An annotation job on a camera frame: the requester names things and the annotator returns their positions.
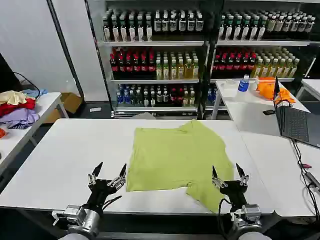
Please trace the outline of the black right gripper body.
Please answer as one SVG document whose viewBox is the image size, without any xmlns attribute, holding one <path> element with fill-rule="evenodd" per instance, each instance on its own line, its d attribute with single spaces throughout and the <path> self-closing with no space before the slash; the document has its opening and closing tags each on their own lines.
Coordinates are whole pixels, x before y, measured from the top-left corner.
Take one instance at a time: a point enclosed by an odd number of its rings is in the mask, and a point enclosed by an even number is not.
<svg viewBox="0 0 320 240">
<path fill-rule="evenodd" d="M 244 193 L 247 191 L 248 185 L 240 180 L 225 181 L 220 187 L 220 192 L 227 195 L 232 208 L 241 208 L 247 204 Z"/>
</svg>

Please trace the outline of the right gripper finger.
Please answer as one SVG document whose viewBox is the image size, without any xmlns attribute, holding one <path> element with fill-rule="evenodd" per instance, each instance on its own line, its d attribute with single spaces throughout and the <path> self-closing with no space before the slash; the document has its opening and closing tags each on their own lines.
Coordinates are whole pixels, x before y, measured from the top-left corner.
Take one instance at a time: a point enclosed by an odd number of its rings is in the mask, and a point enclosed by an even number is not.
<svg viewBox="0 0 320 240">
<path fill-rule="evenodd" d="M 245 174 L 244 170 L 240 167 L 238 163 L 236 163 L 236 168 L 240 177 L 240 185 L 247 186 L 249 181 L 249 175 Z"/>
<path fill-rule="evenodd" d="M 218 177 L 218 174 L 216 172 L 214 165 L 212 165 L 212 183 L 217 188 L 225 188 L 227 186 L 227 184 Z"/>
</svg>

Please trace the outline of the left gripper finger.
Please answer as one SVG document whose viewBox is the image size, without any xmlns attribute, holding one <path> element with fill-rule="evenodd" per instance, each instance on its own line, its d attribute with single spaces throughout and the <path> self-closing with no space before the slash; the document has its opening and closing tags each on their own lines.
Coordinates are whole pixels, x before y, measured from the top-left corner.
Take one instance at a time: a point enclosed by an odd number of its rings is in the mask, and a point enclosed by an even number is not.
<svg viewBox="0 0 320 240">
<path fill-rule="evenodd" d="M 96 181 L 102 166 L 103 166 L 103 162 L 101 162 L 98 166 L 96 166 L 91 174 L 88 174 L 88 186 L 92 186 L 96 184 Z"/>
<path fill-rule="evenodd" d="M 127 164 L 125 163 L 122 167 L 119 176 L 117 176 L 115 179 L 113 179 L 111 182 L 107 184 L 109 187 L 123 187 L 126 183 L 126 170 L 127 170 Z"/>
</svg>

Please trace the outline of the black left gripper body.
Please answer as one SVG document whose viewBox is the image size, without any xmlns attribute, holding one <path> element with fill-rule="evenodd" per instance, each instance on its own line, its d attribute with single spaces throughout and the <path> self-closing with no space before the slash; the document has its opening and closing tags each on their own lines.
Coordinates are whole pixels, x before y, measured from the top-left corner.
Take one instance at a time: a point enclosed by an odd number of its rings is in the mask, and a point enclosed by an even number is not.
<svg viewBox="0 0 320 240">
<path fill-rule="evenodd" d="M 95 184 L 88 184 L 91 194 L 87 202 L 83 205 L 83 208 L 101 212 L 107 197 L 117 192 L 115 186 L 108 185 L 110 182 L 111 180 L 97 179 Z"/>
</svg>

